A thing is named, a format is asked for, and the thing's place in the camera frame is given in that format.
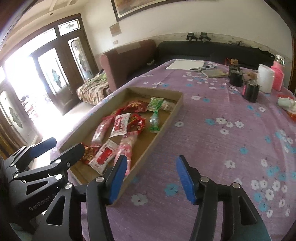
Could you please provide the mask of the shallow cardboard tray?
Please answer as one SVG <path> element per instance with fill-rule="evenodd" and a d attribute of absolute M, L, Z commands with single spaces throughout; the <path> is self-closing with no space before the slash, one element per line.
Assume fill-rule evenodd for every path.
<path fill-rule="evenodd" d="M 183 102 L 178 91 L 128 87 L 96 106 L 60 144 L 94 148 L 84 164 L 70 168 L 82 184 L 105 179 L 105 199 L 112 205 L 124 192 L 171 124 Z"/>

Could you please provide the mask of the red gold snack packet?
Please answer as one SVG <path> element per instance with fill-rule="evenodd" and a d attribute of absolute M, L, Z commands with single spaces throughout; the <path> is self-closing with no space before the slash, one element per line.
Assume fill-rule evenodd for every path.
<path fill-rule="evenodd" d="M 83 157 L 80 159 L 82 163 L 88 165 L 90 161 L 95 157 L 99 149 L 101 148 L 101 144 L 93 144 L 90 143 L 89 145 L 85 144 L 84 142 L 81 143 L 85 148 L 85 153 Z"/>

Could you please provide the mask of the white plastic jar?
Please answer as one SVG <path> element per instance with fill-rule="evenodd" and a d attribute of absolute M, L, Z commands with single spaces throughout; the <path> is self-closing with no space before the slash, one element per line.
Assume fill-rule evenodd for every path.
<path fill-rule="evenodd" d="M 271 93 L 275 72 L 270 67 L 259 64 L 256 82 L 260 86 L 259 90 L 264 93 Z"/>

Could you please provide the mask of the black holder with cork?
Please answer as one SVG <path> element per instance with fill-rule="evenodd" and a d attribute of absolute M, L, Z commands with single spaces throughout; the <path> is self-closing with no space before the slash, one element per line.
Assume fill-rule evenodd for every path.
<path fill-rule="evenodd" d="M 229 65 L 229 83 L 236 87 L 243 85 L 243 73 L 240 71 L 239 63 L 237 59 L 230 59 Z"/>
<path fill-rule="evenodd" d="M 257 72 L 248 72 L 243 75 L 243 92 L 242 96 L 249 102 L 257 102 L 260 85 L 257 81 Z"/>

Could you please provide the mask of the clear green snack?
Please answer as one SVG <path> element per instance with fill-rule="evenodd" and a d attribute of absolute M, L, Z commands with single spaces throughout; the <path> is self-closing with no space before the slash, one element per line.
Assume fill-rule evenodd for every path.
<path fill-rule="evenodd" d="M 149 131 L 152 133 L 158 133 L 159 132 L 159 111 L 155 110 L 149 120 L 150 127 Z"/>

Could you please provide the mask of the red rectangular snack bar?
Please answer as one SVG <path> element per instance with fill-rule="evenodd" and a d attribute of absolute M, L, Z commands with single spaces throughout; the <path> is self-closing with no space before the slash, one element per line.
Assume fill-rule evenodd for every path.
<path fill-rule="evenodd" d="M 140 134 L 145 128 L 145 118 L 139 114 L 132 113 L 128 120 L 127 131 L 134 132 L 137 131 Z"/>

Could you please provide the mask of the green white candy packet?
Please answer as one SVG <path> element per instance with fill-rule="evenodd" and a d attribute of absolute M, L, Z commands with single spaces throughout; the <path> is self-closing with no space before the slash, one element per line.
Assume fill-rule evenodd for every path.
<path fill-rule="evenodd" d="M 147 105 L 147 111 L 155 112 L 156 110 L 164 110 L 171 112 L 174 108 L 174 103 L 164 100 L 159 97 L 151 97 L 151 101 Z"/>

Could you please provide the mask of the black sofa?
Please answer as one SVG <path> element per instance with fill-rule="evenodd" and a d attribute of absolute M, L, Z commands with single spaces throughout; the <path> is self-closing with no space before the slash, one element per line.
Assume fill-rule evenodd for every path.
<path fill-rule="evenodd" d="M 141 66 L 135 73 L 137 76 L 144 74 L 173 59 L 202 60 L 218 64 L 225 64 L 227 59 L 236 59 L 239 67 L 256 70 L 259 64 L 272 66 L 275 56 L 259 48 L 226 43 L 163 41 L 152 56 L 154 63 L 151 66 Z"/>

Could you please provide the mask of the pink sleeved water bottle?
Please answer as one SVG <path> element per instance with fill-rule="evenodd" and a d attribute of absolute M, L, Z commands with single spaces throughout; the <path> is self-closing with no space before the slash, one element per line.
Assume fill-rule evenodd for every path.
<path fill-rule="evenodd" d="M 283 73 L 284 68 L 285 68 L 284 57 L 280 56 L 279 54 L 276 54 L 275 60 L 273 62 L 273 66 L 271 66 L 271 69 L 275 73 L 274 81 L 273 81 L 273 89 L 276 91 L 281 91 L 283 80 L 285 77 L 285 74 Z"/>

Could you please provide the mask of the white red snack packet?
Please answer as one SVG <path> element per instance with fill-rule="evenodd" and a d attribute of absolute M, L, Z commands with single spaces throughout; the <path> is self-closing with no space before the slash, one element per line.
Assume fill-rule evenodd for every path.
<path fill-rule="evenodd" d="M 127 133 L 127 125 L 128 125 L 129 119 L 130 119 L 130 113 L 117 115 L 115 117 L 110 138 L 125 135 Z"/>

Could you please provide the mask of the framed horse painting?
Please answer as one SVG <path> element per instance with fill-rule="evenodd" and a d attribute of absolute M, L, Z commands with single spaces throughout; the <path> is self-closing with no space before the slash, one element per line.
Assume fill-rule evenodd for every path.
<path fill-rule="evenodd" d="M 165 4 L 183 2 L 187 0 L 111 0 L 116 21 L 121 21 L 129 16 L 147 9 Z"/>

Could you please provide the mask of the large red snack bag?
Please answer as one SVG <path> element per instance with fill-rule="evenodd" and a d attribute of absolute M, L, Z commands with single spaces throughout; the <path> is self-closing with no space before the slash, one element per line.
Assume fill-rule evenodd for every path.
<path fill-rule="evenodd" d="M 127 113 L 143 113 L 147 111 L 148 103 L 141 100 L 129 101 L 124 107 L 119 108 L 115 113 L 117 115 Z"/>

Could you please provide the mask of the pink bear snack packet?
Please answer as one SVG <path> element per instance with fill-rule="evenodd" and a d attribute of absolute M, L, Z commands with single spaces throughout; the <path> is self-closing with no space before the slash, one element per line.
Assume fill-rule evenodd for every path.
<path fill-rule="evenodd" d="M 134 132 L 128 132 L 125 135 L 122 136 L 119 148 L 116 152 L 116 156 L 114 158 L 114 165 L 118 161 L 120 155 L 124 155 L 127 158 L 127 169 L 125 175 L 127 176 L 130 173 L 130 166 L 132 161 L 132 149 L 137 141 L 138 133 L 137 131 Z"/>

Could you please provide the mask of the black marker pen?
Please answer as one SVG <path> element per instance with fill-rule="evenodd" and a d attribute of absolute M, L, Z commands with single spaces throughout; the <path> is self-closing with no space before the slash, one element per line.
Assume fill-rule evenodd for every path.
<path fill-rule="evenodd" d="M 200 71 L 204 71 L 207 69 L 213 69 L 213 68 L 215 68 L 215 66 L 203 66 L 203 67 L 199 67 L 199 68 L 191 68 L 190 71 L 200 72 Z"/>

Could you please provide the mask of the small wall plaque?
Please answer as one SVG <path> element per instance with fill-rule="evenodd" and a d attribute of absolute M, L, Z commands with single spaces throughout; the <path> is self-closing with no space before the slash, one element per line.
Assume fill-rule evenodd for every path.
<path fill-rule="evenodd" d="M 119 23 L 115 23 L 114 25 L 109 27 L 112 37 L 115 37 L 121 34 L 121 29 Z"/>

